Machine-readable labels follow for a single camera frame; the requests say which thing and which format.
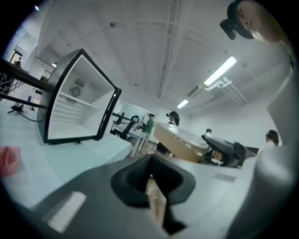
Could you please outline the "black metal railing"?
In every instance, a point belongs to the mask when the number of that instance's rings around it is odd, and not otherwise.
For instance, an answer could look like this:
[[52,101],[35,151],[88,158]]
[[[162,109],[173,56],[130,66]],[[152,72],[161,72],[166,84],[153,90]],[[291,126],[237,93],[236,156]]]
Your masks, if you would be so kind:
[[[46,87],[46,83],[42,82],[41,80],[38,80],[37,78],[29,75],[25,70],[23,70],[22,68],[13,65],[12,63],[1,59],[0,60],[0,72],[12,77],[13,79],[17,79],[25,84],[28,84],[30,86],[33,86],[39,90],[44,90]],[[15,98],[9,95],[6,95],[4,93],[0,92],[0,98],[3,99],[7,99],[9,101],[13,101],[15,103],[20,103],[20,104],[24,104],[24,105],[29,105],[29,106],[33,106],[33,107],[37,107],[37,108],[45,108],[45,106],[42,105],[38,105],[35,103],[31,103],[19,98]]]

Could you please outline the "white ceiling pipe rack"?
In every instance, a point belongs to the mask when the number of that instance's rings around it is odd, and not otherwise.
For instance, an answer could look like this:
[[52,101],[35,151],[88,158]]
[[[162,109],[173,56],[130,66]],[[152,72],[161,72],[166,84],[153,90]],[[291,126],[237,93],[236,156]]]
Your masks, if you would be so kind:
[[227,77],[223,77],[222,80],[218,80],[211,86],[204,88],[205,91],[213,91],[214,89],[219,89],[225,95],[227,95],[233,101],[240,105],[245,105],[249,102],[246,97],[238,90],[238,88],[232,83],[232,81],[228,80]]

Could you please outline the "tan rectangular tray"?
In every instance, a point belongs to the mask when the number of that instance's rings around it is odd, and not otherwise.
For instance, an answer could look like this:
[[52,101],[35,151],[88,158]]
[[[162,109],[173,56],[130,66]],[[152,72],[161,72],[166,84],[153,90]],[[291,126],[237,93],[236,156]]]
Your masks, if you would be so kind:
[[156,123],[154,136],[176,158],[185,161],[200,162],[210,150],[200,137],[173,124]]

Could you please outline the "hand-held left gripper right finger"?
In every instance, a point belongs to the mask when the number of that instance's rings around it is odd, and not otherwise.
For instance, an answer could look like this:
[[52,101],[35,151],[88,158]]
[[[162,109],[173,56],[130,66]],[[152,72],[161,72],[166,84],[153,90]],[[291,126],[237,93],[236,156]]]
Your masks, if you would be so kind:
[[191,173],[196,185],[185,202],[170,207],[184,229],[151,239],[235,239],[229,232],[250,189],[257,158],[246,159],[239,169],[166,156],[158,159]]

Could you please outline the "ceiling air vent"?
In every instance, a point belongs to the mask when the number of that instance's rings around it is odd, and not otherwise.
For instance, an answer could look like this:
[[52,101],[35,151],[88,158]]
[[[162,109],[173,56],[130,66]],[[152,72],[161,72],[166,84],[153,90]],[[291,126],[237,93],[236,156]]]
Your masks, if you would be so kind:
[[188,97],[189,98],[194,98],[196,97],[200,92],[202,92],[202,87],[199,85],[196,85],[189,93],[188,93]]

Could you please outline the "ceiling conduit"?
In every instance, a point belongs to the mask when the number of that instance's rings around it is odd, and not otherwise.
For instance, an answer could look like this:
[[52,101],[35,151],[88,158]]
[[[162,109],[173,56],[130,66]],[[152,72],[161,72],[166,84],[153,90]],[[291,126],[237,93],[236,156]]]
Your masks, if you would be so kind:
[[169,0],[168,13],[165,27],[163,57],[161,66],[160,85],[158,98],[161,98],[165,89],[166,79],[169,71],[169,65],[172,58],[173,42],[177,32],[177,23],[180,19],[182,0]]

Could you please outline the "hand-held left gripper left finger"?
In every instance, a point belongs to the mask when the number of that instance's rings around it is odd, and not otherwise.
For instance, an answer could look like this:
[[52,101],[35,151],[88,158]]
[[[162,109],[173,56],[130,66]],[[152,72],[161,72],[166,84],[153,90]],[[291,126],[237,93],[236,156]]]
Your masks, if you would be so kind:
[[[162,239],[163,230],[148,209],[125,205],[113,192],[110,180],[132,159],[87,170],[45,197],[30,213],[30,222],[47,239]],[[72,192],[86,196],[63,233],[48,226]]]

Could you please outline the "pink cloth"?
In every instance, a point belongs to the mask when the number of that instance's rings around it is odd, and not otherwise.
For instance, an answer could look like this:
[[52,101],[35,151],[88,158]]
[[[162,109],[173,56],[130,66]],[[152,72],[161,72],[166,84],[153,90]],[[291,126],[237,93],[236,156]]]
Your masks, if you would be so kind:
[[21,160],[20,148],[17,146],[0,146],[0,176],[12,176]]

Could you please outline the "black mini fridge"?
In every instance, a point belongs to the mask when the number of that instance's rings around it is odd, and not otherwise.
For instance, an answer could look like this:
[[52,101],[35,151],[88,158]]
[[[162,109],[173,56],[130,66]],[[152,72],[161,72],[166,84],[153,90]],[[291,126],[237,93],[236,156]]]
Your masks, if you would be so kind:
[[[76,108],[57,101],[65,93],[98,108]],[[65,55],[42,92],[37,111],[38,128],[46,144],[100,140],[121,94],[84,49]]]

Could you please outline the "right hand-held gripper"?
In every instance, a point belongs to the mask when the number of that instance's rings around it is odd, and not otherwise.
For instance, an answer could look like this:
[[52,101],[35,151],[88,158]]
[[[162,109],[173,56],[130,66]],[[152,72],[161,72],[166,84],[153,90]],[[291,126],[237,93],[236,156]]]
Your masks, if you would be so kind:
[[238,142],[228,142],[216,136],[202,135],[202,139],[212,149],[211,156],[216,159],[216,152],[221,154],[222,166],[239,167],[243,165],[246,148]]

